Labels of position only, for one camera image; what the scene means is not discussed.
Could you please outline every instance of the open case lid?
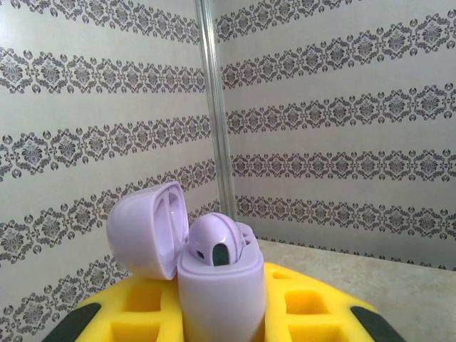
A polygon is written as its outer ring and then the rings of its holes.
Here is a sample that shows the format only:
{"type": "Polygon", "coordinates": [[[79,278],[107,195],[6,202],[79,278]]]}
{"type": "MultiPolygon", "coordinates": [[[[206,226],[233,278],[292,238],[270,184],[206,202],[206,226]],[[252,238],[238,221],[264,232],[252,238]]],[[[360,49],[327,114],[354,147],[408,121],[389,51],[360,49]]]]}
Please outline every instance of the open case lid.
{"type": "Polygon", "coordinates": [[[107,233],[114,257],[128,271],[152,279],[172,279],[189,234],[179,182],[122,198],[109,214],[107,233]]]}

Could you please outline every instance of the metal pole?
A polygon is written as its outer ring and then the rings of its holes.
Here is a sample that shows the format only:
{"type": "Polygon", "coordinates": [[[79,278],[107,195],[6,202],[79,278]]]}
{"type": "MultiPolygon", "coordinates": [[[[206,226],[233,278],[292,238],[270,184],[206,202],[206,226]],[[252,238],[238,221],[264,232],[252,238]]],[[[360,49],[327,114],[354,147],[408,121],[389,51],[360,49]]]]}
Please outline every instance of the metal pole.
{"type": "Polygon", "coordinates": [[[234,202],[234,186],[229,154],[227,119],[225,116],[222,78],[219,73],[215,30],[210,8],[210,0],[196,0],[199,36],[204,74],[206,78],[207,103],[212,127],[214,158],[219,185],[220,207],[222,213],[237,218],[234,202]]]}

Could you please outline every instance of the countertop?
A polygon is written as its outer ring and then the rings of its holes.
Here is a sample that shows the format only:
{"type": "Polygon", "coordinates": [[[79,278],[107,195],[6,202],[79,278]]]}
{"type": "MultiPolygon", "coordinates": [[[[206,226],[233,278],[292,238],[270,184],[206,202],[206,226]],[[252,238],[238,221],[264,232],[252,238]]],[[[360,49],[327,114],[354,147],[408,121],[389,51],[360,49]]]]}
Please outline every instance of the countertop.
{"type": "Polygon", "coordinates": [[[259,241],[278,264],[374,305],[407,342],[456,341],[456,272],[259,241]]]}

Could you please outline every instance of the earbud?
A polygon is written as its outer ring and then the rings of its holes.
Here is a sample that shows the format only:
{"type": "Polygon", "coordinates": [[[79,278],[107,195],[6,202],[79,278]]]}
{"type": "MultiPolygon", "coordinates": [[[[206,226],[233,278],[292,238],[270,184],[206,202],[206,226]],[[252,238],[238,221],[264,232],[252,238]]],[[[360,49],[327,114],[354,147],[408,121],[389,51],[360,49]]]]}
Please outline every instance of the earbud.
{"type": "Polygon", "coordinates": [[[190,254],[209,266],[233,265],[245,246],[237,224],[228,216],[210,213],[196,219],[190,227],[190,254]]]}

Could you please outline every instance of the yellow foam holder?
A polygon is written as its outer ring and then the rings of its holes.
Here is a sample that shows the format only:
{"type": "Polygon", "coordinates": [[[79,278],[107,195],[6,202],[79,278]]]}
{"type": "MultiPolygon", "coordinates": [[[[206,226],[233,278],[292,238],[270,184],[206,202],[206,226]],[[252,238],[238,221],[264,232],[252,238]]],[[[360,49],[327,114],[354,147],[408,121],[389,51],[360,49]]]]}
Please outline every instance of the yellow foam holder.
{"type": "MultiPolygon", "coordinates": [[[[257,342],[377,341],[351,310],[360,307],[376,315],[370,304],[290,269],[270,263],[264,268],[266,313],[264,333],[257,342]]],[[[131,276],[86,299],[78,308],[93,303],[101,307],[73,341],[185,341],[177,279],[131,276]]],[[[384,341],[403,341],[395,336],[399,339],[384,341]]]]}

